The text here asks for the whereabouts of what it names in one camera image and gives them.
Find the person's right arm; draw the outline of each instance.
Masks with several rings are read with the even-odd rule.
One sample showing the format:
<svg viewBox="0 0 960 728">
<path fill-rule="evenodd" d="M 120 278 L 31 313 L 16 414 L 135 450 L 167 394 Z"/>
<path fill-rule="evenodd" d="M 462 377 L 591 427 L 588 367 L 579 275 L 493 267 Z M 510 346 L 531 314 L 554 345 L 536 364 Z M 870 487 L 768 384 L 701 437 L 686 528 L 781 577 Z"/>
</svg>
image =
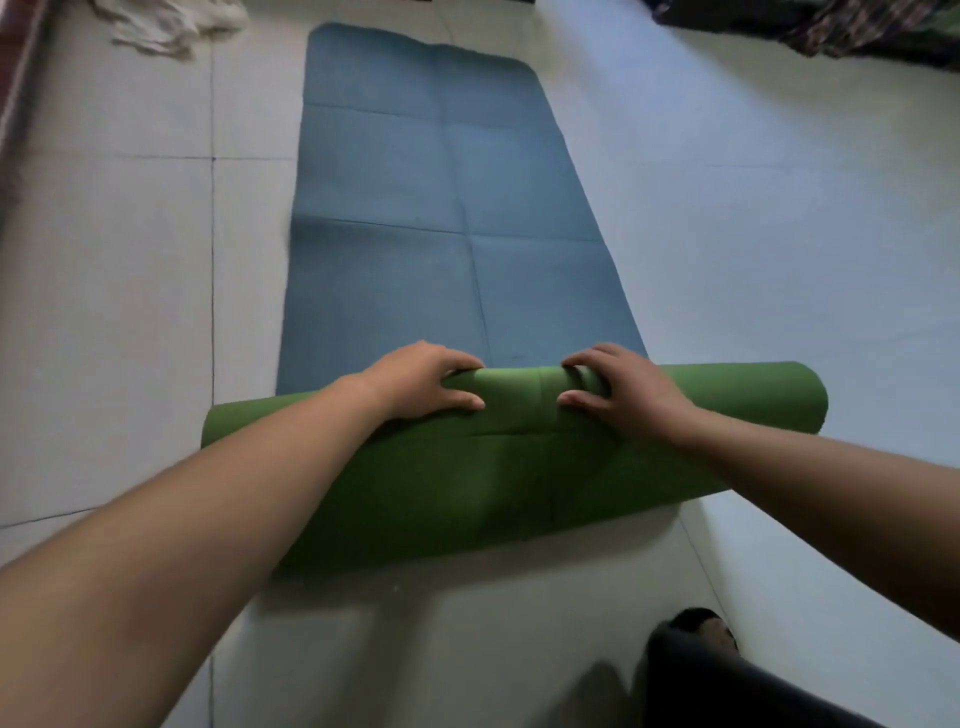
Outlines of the person's right arm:
<svg viewBox="0 0 960 728">
<path fill-rule="evenodd" d="M 571 390 L 560 404 L 700 459 L 827 558 L 960 640 L 960 470 L 709 412 L 614 344 L 564 364 L 596 370 L 612 395 Z"/>
</svg>

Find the white cloth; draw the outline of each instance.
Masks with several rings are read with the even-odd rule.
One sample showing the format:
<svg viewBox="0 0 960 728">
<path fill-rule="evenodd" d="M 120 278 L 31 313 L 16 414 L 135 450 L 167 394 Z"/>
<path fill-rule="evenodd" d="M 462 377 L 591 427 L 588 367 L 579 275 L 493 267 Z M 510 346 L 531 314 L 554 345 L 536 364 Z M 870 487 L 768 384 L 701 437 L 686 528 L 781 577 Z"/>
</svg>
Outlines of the white cloth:
<svg viewBox="0 0 960 728">
<path fill-rule="evenodd" d="M 247 25 L 242 0 L 93 0 L 113 23 L 113 39 L 150 53 L 183 56 L 211 33 Z"/>
</svg>

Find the leg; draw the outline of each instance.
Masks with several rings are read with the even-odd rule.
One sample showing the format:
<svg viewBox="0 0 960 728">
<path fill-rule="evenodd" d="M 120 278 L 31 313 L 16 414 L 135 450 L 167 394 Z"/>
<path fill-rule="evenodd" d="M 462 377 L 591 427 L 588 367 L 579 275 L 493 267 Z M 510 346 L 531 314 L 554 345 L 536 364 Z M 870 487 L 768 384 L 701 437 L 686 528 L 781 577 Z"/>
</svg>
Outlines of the leg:
<svg viewBox="0 0 960 728">
<path fill-rule="evenodd" d="M 691 634 L 665 624 L 651 636 L 644 728 L 708 725 L 717 720 L 737 726 L 877 728 L 867 718 L 751 665 L 736 653 L 732 638 L 733 649 L 725 648 L 713 629 L 715 623 L 702 627 Z"/>
</svg>

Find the white tile floor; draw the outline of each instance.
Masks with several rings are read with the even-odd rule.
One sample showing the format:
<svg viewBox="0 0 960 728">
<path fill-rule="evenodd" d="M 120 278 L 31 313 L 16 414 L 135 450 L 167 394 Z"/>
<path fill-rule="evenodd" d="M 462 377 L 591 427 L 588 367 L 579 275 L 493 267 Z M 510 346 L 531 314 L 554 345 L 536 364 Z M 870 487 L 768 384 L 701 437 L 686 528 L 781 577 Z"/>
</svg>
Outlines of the white tile floor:
<svg viewBox="0 0 960 728">
<path fill-rule="evenodd" d="M 960 78 L 673 32 L 638 0 L 251 5 L 188 62 L 109 45 L 82 3 L 59 26 L 0 245 L 0 561 L 190 452 L 211 400 L 272 392 L 330 18 L 535 66 L 655 359 L 800 359 L 827 434 L 960 465 Z M 168 725 L 526 725 L 717 598 L 784 677 L 956 724 L 960 647 L 723 494 L 267 595 Z"/>
</svg>

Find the forearm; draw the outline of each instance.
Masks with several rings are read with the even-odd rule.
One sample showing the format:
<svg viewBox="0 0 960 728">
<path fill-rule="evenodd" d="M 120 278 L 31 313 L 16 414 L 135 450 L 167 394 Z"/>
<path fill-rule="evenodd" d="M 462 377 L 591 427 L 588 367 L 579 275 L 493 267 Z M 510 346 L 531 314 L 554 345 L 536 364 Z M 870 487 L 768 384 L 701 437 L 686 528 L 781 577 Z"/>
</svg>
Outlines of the forearm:
<svg viewBox="0 0 960 728">
<path fill-rule="evenodd" d="M 713 413 L 681 445 L 839 566 L 960 636 L 960 471 Z"/>
<path fill-rule="evenodd" d="M 352 377 L 339 380 L 0 572 L 0 625 L 16 625 L 0 691 L 36 691 L 0 692 L 7 715 L 42 706 L 23 724 L 83 724 L 77 707 L 90 706 L 88 724 L 156 724 L 383 417 Z M 71 658 L 52 666 L 65 645 Z"/>
</svg>

